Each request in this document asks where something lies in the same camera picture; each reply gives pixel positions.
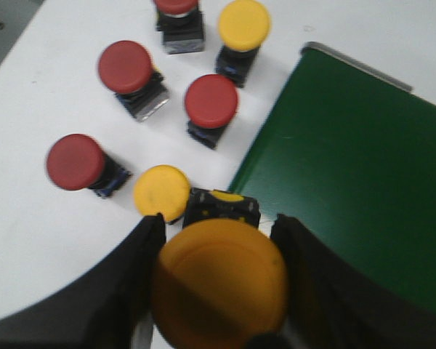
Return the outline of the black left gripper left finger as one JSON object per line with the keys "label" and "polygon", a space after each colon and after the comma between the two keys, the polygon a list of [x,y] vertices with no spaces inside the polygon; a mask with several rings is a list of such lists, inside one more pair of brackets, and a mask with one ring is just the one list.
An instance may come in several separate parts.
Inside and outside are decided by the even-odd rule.
{"label": "black left gripper left finger", "polygon": [[151,272],[165,242],[163,217],[144,217],[83,276],[1,319],[0,348],[130,348],[148,312]]}

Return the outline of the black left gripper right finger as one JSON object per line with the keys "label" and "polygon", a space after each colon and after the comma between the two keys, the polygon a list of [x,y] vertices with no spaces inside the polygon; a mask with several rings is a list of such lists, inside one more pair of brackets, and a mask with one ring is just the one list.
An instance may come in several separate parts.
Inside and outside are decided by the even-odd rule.
{"label": "black left gripper right finger", "polygon": [[270,238],[289,277],[289,318],[311,348],[436,348],[436,315],[375,284],[298,219],[279,214]]}

